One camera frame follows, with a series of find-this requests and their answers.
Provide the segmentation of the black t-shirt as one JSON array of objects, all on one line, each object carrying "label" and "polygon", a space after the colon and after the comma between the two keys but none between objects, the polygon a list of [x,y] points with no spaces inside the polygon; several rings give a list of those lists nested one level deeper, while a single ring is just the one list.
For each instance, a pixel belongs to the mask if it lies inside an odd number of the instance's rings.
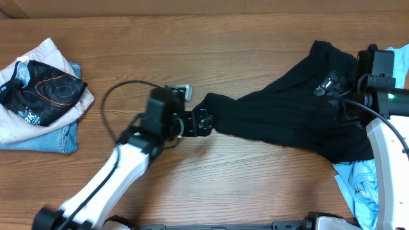
[{"label": "black t-shirt", "polygon": [[356,69],[355,57],[315,41],[306,58],[264,89],[237,100],[208,93],[194,111],[207,110],[223,134],[311,150],[333,164],[371,160],[366,131],[339,124],[338,110],[314,94],[331,71],[354,79]]}]

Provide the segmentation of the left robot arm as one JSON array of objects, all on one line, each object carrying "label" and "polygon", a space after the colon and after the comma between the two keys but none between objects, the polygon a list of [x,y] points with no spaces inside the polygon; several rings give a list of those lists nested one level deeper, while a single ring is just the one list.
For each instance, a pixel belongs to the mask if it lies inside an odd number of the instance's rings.
[{"label": "left robot arm", "polygon": [[210,133],[212,118],[206,110],[185,110],[191,98],[192,87],[188,84],[152,89],[146,112],[135,117],[140,124],[131,123],[116,139],[101,170],[58,210],[42,208],[32,228],[101,229],[129,186],[166,150],[167,141]]}]

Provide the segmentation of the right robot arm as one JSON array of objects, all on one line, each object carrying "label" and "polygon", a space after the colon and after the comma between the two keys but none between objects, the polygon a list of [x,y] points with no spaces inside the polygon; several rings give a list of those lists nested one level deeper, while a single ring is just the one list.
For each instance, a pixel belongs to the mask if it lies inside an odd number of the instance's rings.
[{"label": "right robot arm", "polygon": [[318,217],[316,229],[408,229],[408,90],[396,86],[391,50],[370,45],[358,53],[353,78],[332,70],[314,94],[337,109],[336,121],[364,132],[373,159],[335,164],[336,181],[355,224]]}]

